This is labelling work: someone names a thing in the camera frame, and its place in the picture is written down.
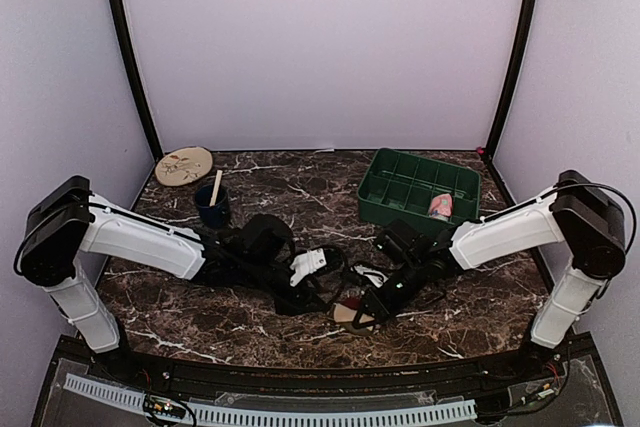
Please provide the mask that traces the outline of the pink patterned sock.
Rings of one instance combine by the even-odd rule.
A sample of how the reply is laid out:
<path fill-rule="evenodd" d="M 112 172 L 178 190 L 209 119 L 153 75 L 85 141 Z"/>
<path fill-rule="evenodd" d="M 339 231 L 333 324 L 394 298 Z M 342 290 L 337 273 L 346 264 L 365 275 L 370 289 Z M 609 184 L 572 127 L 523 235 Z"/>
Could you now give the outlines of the pink patterned sock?
<path fill-rule="evenodd" d="M 453 215 L 453 198 L 449 193 L 435 196 L 429 205 L 428 215 L 441 221 L 449 221 Z"/>

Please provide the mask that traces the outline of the green compartment tray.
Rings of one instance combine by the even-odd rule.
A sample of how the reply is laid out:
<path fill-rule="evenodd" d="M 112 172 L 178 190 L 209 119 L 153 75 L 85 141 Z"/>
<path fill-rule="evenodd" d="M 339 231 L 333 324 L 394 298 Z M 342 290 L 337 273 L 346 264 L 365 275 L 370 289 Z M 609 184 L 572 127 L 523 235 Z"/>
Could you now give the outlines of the green compartment tray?
<path fill-rule="evenodd" d="M 453 198 L 449 221 L 428 215 L 431 200 L 444 193 Z M 400 219 L 431 237 L 477 218 L 480 196 L 477 172 L 389 148 L 376 151 L 357 190 L 361 221 L 386 226 Z"/>

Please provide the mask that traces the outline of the beige striped sock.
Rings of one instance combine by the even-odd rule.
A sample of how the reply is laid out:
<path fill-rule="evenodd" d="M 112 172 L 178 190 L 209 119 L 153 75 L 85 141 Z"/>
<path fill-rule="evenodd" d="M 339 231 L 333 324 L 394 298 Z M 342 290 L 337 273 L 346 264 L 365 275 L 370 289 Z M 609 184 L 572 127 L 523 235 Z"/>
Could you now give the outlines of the beige striped sock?
<path fill-rule="evenodd" d="M 373 326 L 355 328 L 352 325 L 360 303 L 361 300 L 357 297 L 347 297 L 340 302 L 336 302 L 331 308 L 331 317 L 338 326 L 348 332 L 354 335 L 368 337 L 374 332 Z"/>

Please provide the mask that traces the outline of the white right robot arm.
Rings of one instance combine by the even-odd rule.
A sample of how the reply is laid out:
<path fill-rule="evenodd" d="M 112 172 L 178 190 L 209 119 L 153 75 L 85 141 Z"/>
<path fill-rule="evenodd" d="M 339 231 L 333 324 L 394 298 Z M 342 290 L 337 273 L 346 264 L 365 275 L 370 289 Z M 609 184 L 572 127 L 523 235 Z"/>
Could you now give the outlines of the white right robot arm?
<path fill-rule="evenodd" d="M 489 262 L 524 251 L 563 246 L 567 265 L 529 327 L 528 343 L 510 360 L 521 381 L 534 379 L 549 363 L 549 352 L 576 320 L 622 272 L 635 240 L 638 216 L 618 189 L 588 180 L 575 170 L 536 196 L 477 220 L 464 221 L 436 236 L 392 222 L 374 244 L 399 268 L 379 287 L 367 290 L 351 324 L 356 329 L 394 318 L 429 283 L 454 278 Z"/>

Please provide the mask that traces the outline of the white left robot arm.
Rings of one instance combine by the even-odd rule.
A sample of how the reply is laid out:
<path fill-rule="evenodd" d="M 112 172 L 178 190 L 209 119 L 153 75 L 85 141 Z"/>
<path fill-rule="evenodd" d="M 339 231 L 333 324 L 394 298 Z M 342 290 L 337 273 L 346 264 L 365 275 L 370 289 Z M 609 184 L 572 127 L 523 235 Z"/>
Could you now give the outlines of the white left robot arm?
<path fill-rule="evenodd" d="M 270 214 L 257 214 L 241 228 L 199 233 L 130 212 L 95 194 L 87 178 L 70 177 L 29 212 L 13 269 L 48 293 L 120 383 L 134 382 L 141 362 L 125 348 L 124 329 L 86 277 L 80 252 L 210 288 L 257 289 L 289 316 L 328 310 L 318 278 L 348 265 L 337 246 L 297 250 L 289 226 Z"/>

